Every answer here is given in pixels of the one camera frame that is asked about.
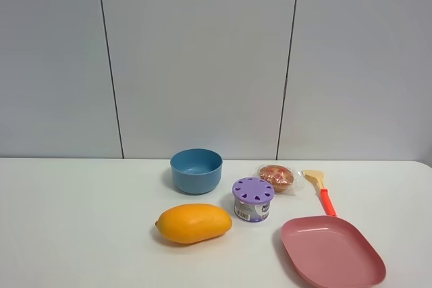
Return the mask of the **orange yellow mango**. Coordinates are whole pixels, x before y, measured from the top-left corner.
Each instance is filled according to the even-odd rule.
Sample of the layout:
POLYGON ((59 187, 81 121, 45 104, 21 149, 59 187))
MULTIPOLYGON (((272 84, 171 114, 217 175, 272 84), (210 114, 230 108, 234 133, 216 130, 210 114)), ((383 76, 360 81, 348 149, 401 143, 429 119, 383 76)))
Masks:
POLYGON ((163 212, 155 226, 169 241, 193 244, 224 235, 232 228, 232 218, 212 204, 183 204, 163 212))

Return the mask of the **blue bowl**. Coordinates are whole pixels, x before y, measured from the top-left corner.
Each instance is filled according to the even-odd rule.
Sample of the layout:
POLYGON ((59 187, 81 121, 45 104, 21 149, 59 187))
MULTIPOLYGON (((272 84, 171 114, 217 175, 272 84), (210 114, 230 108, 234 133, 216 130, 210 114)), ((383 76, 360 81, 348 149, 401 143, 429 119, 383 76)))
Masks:
POLYGON ((212 150, 183 150, 170 160, 173 184, 187 194, 206 194, 219 185, 222 165, 222 157, 212 150))

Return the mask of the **purple air freshener can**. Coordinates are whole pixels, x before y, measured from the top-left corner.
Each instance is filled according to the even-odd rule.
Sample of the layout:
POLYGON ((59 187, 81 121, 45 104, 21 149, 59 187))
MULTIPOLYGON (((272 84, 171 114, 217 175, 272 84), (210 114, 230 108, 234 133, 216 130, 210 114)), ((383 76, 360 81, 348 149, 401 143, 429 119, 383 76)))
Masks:
POLYGON ((275 191, 273 186, 258 177, 245 177, 232 186, 234 212, 239 219, 249 223, 260 223, 269 216, 275 191))

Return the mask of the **wrapped pastry tart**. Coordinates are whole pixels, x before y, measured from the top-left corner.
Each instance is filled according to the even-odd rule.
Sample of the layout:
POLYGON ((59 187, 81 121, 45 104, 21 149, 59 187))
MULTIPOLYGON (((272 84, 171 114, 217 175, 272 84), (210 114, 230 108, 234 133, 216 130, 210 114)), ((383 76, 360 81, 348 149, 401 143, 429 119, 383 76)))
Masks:
POLYGON ((295 196, 303 186, 301 174, 282 165, 259 165, 251 175, 272 185, 275 193, 279 195, 295 196))

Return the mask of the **pink rectangular plate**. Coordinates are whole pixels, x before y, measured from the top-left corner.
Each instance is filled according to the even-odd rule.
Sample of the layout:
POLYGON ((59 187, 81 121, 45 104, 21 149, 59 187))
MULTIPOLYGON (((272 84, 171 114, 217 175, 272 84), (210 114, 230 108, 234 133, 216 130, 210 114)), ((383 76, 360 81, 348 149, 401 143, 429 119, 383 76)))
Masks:
POLYGON ((281 241, 298 274, 313 287, 373 287, 385 280, 380 255, 344 219, 291 219, 281 227, 281 241))

